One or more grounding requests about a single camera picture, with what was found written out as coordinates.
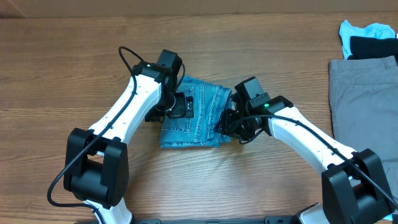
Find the light blue denim jeans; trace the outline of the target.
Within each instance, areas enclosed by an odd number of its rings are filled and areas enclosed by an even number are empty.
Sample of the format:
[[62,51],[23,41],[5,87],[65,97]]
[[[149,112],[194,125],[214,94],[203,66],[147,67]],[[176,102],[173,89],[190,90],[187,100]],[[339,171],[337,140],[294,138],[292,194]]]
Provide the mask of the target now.
[[161,148],[220,147],[229,136],[216,132],[222,112],[232,107],[231,89],[186,76],[177,89],[193,97],[193,118],[168,119],[162,123]]

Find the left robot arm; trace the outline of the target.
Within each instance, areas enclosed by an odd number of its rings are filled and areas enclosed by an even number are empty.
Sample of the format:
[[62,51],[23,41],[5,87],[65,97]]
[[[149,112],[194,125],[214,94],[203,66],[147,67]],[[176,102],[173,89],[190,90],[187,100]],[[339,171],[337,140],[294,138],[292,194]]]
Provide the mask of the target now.
[[124,201],[129,183],[127,147],[142,121],[192,118],[193,98],[177,92],[182,59],[163,50],[155,63],[127,66],[129,83],[111,109],[89,129],[75,128],[67,139],[63,187],[98,223],[134,223]]

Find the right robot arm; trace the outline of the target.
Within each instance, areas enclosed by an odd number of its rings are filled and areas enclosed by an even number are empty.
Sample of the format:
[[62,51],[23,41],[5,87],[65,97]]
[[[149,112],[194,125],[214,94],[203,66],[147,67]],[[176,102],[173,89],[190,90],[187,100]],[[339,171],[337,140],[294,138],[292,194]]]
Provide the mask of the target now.
[[235,87],[233,109],[225,109],[216,131],[240,144],[266,133],[290,146],[322,179],[322,202],[291,217],[265,223],[376,223],[397,210],[379,156],[345,146],[308,121],[283,96],[271,98],[256,77]]

